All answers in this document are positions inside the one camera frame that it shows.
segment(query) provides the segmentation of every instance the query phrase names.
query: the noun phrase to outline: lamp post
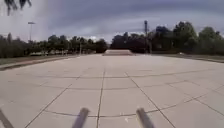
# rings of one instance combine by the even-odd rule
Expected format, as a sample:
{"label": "lamp post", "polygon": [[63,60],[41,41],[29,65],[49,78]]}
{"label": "lamp post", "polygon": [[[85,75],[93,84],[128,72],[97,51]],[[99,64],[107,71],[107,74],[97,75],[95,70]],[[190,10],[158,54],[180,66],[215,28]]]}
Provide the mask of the lamp post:
{"label": "lamp post", "polygon": [[33,24],[36,24],[34,22],[28,22],[28,24],[30,25],[30,41],[32,40],[32,26]]}

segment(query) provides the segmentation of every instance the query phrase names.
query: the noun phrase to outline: pole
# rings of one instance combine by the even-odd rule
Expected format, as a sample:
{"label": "pole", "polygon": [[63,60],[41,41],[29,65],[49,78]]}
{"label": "pole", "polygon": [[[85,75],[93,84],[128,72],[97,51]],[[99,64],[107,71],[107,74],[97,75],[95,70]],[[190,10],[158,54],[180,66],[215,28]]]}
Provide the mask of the pole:
{"label": "pole", "polygon": [[79,41],[79,55],[82,54],[82,42]]}
{"label": "pole", "polygon": [[32,27],[33,24],[35,24],[34,22],[28,22],[28,24],[30,25],[30,41],[32,41]]}
{"label": "pole", "polygon": [[147,53],[147,44],[148,44],[148,21],[144,21],[144,24],[145,24],[145,53]]}
{"label": "pole", "polygon": [[33,26],[33,24],[30,24],[30,41],[32,39],[32,37],[31,37],[31,35],[32,35],[32,26]]}

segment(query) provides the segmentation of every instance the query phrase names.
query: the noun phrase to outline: light pole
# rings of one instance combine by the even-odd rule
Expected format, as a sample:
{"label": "light pole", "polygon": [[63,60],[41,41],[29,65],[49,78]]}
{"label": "light pole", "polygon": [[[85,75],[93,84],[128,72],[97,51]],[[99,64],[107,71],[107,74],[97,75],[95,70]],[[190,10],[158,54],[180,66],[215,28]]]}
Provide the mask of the light pole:
{"label": "light pole", "polygon": [[36,23],[34,23],[34,22],[28,22],[28,24],[30,25],[30,41],[31,41],[31,39],[32,39],[32,26],[33,26],[33,24],[36,24]]}
{"label": "light pole", "polygon": [[79,55],[81,55],[82,54],[82,42],[81,41],[79,41]]}

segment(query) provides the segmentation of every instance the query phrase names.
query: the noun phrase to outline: cloud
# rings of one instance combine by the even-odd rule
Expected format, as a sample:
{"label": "cloud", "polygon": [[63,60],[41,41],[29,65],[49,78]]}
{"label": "cloud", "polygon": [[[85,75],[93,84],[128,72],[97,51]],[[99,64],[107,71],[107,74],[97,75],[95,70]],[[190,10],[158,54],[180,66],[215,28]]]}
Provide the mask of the cloud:
{"label": "cloud", "polygon": [[197,31],[212,26],[224,34],[224,18],[220,0],[33,0],[31,8],[6,16],[1,14],[0,34],[11,32],[23,40],[29,37],[29,25],[34,21],[34,40],[47,39],[52,34],[69,37],[104,37],[114,34],[142,32],[143,21],[150,29],[158,25],[173,28],[179,21],[190,21]]}

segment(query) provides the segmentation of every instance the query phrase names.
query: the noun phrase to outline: pavement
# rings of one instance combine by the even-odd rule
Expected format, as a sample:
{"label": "pavement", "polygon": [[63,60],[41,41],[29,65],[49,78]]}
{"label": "pavement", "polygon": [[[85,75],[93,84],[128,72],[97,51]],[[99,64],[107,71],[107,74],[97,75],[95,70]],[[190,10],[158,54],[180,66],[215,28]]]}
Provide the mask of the pavement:
{"label": "pavement", "polygon": [[0,71],[0,108],[15,128],[223,128],[224,64],[138,55],[88,55]]}

